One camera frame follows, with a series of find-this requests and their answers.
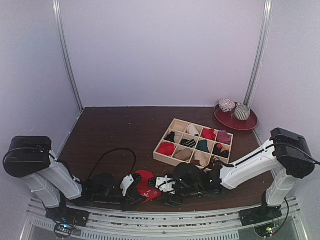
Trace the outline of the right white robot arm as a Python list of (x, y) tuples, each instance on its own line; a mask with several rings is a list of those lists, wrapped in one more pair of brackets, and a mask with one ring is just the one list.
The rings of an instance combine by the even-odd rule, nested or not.
[(213, 157), (200, 169), (193, 163), (178, 164), (172, 174), (154, 177), (148, 186), (166, 194), (167, 204), (180, 205), (182, 197), (200, 195), (219, 198), (244, 182), (265, 172), (281, 168), (272, 185), (263, 193), (256, 210), (259, 220), (268, 220), (280, 207), (299, 179), (309, 176), (319, 161), (310, 153), (306, 139), (299, 134), (275, 128), (263, 145), (227, 164)]

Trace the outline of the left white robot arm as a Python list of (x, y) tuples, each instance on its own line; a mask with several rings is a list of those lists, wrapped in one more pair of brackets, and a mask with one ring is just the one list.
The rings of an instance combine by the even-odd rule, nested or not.
[(147, 197), (137, 189), (139, 174), (129, 174), (116, 186), (114, 176), (101, 173), (86, 180), (75, 177), (68, 164), (58, 159), (47, 136), (15, 136), (4, 155), (4, 170), (21, 179), (61, 222), (72, 218), (66, 201), (80, 207), (116, 204), (123, 211), (143, 203)]

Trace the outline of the wooden compartment organizer box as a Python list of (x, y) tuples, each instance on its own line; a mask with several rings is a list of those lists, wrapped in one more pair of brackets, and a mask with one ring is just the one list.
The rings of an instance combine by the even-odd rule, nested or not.
[(212, 160), (230, 162), (234, 135), (180, 119), (173, 119), (153, 151), (156, 161), (177, 166), (180, 163), (209, 167)]

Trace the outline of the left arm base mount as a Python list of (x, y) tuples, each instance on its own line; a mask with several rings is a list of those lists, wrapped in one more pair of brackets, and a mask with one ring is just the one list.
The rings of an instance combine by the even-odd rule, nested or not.
[(89, 212), (68, 207), (56, 207), (47, 208), (45, 216), (55, 223), (64, 223), (72, 226), (76, 225), (79, 227), (86, 227), (89, 219)]

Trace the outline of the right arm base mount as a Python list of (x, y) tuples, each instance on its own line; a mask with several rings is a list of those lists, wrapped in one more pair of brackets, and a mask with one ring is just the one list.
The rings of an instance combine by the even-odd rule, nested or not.
[(263, 201), (259, 207), (245, 209), (239, 212), (243, 227), (270, 221), (281, 216), (281, 205), (269, 206), (266, 201)]

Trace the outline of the red sock with striped cuff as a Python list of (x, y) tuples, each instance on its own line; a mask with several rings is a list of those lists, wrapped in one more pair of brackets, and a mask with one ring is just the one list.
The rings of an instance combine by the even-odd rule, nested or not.
[(141, 182), (137, 185), (137, 191), (141, 196), (146, 197), (146, 200), (143, 203), (147, 203), (161, 197), (162, 193), (158, 189), (151, 188), (148, 185), (149, 180), (154, 177), (154, 174), (151, 171), (138, 170), (135, 173), (141, 176)]

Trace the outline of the purple sock with orange cuff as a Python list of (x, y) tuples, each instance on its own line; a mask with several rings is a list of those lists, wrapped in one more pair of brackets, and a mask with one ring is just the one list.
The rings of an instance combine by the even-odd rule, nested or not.
[(229, 135), (225, 130), (219, 130), (217, 133), (216, 141), (219, 143), (230, 145), (232, 141), (232, 136)]

